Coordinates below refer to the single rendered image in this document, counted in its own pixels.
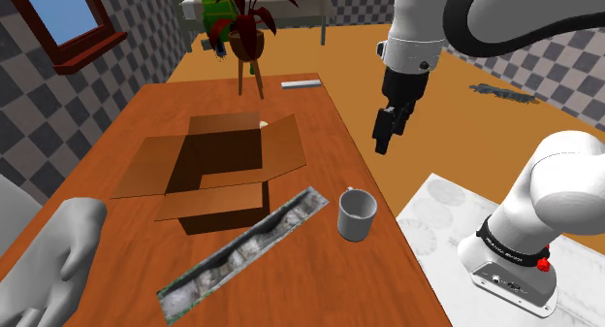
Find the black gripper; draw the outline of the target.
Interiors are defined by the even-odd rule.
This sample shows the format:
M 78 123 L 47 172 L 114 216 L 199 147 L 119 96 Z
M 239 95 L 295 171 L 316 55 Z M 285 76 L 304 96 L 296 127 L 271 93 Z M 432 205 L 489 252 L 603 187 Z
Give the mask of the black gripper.
M 382 93 L 388 99 L 388 108 L 379 109 L 375 119 L 372 138 L 375 140 L 375 151 L 387 152 L 394 133 L 402 135 L 405 124 L 414 112 L 415 104 L 425 92 L 429 73 L 404 74 L 387 67 L 385 70 Z

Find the grey mug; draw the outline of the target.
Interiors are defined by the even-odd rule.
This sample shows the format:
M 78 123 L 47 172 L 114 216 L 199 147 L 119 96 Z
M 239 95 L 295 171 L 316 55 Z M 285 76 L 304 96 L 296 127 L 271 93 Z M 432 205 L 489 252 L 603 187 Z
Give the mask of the grey mug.
M 377 202 L 368 192 L 348 187 L 339 197 L 337 230 L 349 242 L 360 242 L 369 233 Z

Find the dark grey flat floor object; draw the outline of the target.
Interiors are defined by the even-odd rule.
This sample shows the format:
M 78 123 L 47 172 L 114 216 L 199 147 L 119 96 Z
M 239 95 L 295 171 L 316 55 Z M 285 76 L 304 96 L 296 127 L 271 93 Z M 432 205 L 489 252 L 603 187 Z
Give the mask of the dark grey flat floor object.
M 508 89 L 503 89 L 503 88 L 499 88 L 499 87 L 494 87 L 494 86 L 491 86 L 486 83 L 479 83 L 479 84 L 471 85 L 469 88 L 472 89 L 474 92 L 478 92 L 478 93 L 482 93 L 482 94 L 493 94 L 494 96 L 496 96 L 498 98 L 512 100 L 512 101 L 515 101 L 518 103 L 530 104 L 530 103 L 537 102 L 536 98 L 532 95 L 528 95 L 528 94 L 524 94 L 524 93 L 520 93 L 520 92 L 508 90 Z

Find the white patterned robot stand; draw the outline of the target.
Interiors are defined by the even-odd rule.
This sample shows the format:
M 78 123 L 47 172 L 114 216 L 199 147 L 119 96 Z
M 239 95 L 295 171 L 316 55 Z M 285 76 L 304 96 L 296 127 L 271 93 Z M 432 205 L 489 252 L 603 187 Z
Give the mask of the white patterned robot stand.
M 452 326 L 605 327 L 605 255 L 564 236 L 551 243 L 558 298 L 550 316 L 537 317 L 472 283 L 458 244 L 496 207 L 431 174 L 397 217 Z

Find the red potted plant on stand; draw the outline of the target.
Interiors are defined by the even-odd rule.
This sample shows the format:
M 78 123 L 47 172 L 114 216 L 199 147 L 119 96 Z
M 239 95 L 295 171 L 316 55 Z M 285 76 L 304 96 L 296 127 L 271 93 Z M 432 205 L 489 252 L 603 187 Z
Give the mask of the red potted plant on stand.
M 238 80 L 239 95 L 242 94 L 243 65 L 249 63 L 254 70 L 254 76 L 257 83 L 260 98 L 264 98 L 262 76 L 258 64 L 258 59 L 263 53 L 265 46 L 264 33 L 257 29 L 258 23 L 264 23 L 273 35 L 276 34 L 276 24 L 271 12 L 265 8 L 255 8 L 258 0 L 228 0 L 238 13 L 234 18 L 219 18 L 210 28 L 208 39 L 211 47 L 214 49 L 219 40 L 222 31 L 229 27 L 229 43 L 233 53 L 238 58 Z M 287 0 L 296 7 L 295 0 Z

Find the brown wooden table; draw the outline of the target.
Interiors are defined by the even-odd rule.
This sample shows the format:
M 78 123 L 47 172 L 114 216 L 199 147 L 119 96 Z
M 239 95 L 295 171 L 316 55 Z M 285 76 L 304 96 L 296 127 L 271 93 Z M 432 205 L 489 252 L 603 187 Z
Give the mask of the brown wooden table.
M 385 202 L 364 241 L 338 234 L 341 193 L 353 186 L 377 194 L 378 187 L 326 89 L 285 90 L 282 82 L 144 86 L 0 257 L 0 278 L 63 200 L 86 196 L 102 199 L 108 215 L 79 309 L 65 327 L 449 327 Z M 157 291 L 235 232 L 190 236 L 175 220 L 157 220 L 160 198 L 115 200 L 112 193 L 144 138 L 183 134 L 193 115 L 248 111 L 268 122 L 293 115 L 299 126 L 306 164 L 270 182 L 271 206 L 307 187 L 328 205 L 168 326 Z

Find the open brown cardboard box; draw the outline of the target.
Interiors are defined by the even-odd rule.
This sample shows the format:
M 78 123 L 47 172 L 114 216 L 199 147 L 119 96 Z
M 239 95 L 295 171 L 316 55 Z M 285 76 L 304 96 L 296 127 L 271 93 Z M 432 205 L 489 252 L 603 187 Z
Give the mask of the open brown cardboard box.
M 304 164 L 293 115 L 199 115 L 185 135 L 145 138 L 112 196 L 160 197 L 157 220 L 188 235 L 250 227 L 270 213 L 270 180 Z

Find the long grey mottled tray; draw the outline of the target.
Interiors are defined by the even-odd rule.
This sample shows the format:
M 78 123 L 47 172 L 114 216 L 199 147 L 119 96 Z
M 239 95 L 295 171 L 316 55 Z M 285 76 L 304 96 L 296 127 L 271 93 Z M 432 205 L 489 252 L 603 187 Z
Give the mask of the long grey mottled tray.
M 306 188 L 159 290 L 166 323 L 173 325 L 328 204 L 316 189 Z

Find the green rounded object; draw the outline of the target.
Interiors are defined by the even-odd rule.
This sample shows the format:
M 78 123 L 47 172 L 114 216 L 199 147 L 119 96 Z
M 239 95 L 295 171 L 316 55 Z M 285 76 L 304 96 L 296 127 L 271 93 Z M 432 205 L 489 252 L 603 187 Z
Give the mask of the green rounded object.
M 235 21 L 238 14 L 238 10 L 233 5 L 231 0 L 221 0 L 218 3 L 216 3 L 216 0 L 202 0 L 202 4 L 204 7 L 202 18 L 204 27 L 207 32 L 208 40 L 209 32 L 218 19 L 227 18 Z M 219 38 L 217 39 L 214 51 L 216 52 L 218 57 L 225 57 L 227 54 L 227 50 L 224 44 L 226 42 L 229 42 L 228 36 L 230 31 L 230 25 L 225 26 L 221 31 Z

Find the red framed window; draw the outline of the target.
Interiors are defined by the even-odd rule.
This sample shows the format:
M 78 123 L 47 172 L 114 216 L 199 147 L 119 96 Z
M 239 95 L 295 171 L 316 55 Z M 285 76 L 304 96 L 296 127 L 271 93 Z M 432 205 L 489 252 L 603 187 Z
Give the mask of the red framed window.
M 73 75 L 127 38 L 101 0 L 11 0 L 58 75 Z

